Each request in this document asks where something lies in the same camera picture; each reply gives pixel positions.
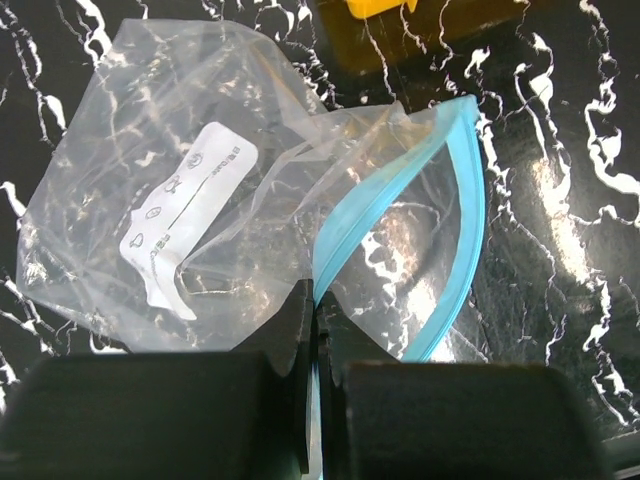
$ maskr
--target white label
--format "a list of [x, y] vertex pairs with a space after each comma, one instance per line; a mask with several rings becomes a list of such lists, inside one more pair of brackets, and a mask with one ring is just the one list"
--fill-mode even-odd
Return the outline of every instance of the white label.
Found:
[[131, 212], [120, 254], [142, 276], [149, 305], [196, 319], [176, 288], [176, 268], [257, 160], [255, 145], [218, 122], [209, 123], [175, 173]]

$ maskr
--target blue zipper seal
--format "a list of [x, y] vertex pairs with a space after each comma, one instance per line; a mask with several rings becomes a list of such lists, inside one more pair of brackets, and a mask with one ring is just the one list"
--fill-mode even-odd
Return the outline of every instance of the blue zipper seal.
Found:
[[428, 360], [451, 327], [471, 288], [484, 234], [485, 196], [475, 134], [476, 99], [461, 97], [435, 108], [436, 122], [431, 134], [355, 186], [327, 217], [313, 248], [313, 297], [317, 306], [362, 239], [446, 142], [458, 183], [461, 213], [458, 248], [438, 305], [409, 345], [404, 361]]

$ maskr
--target black object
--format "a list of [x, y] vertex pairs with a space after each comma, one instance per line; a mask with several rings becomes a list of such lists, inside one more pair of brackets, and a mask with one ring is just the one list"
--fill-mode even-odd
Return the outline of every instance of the black object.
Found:
[[0, 478], [299, 478], [312, 366], [326, 480], [613, 478], [559, 373], [401, 364], [311, 292], [231, 352], [40, 364], [0, 428]]

